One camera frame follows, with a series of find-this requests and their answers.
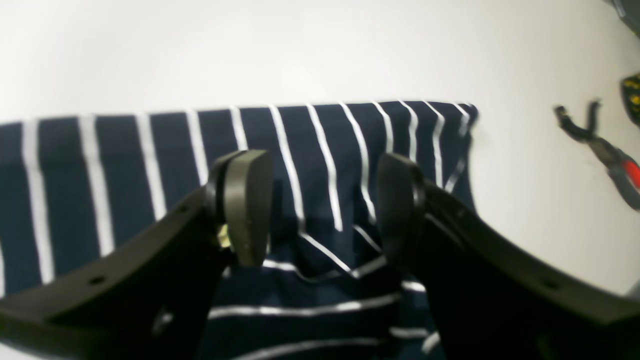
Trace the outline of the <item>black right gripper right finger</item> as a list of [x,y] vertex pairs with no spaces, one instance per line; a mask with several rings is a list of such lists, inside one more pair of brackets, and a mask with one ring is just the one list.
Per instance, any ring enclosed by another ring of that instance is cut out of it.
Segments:
[[449,360],[637,360],[640,306],[530,255],[409,158],[378,161],[387,262],[423,284]]

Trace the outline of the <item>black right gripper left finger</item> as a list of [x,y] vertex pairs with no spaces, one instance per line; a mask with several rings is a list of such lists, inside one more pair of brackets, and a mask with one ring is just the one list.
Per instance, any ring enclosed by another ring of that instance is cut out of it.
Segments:
[[46,360],[191,360],[231,264],[260,267],[274,166],[218,158],[208,181],[110,255],[1,301],[1,342]]

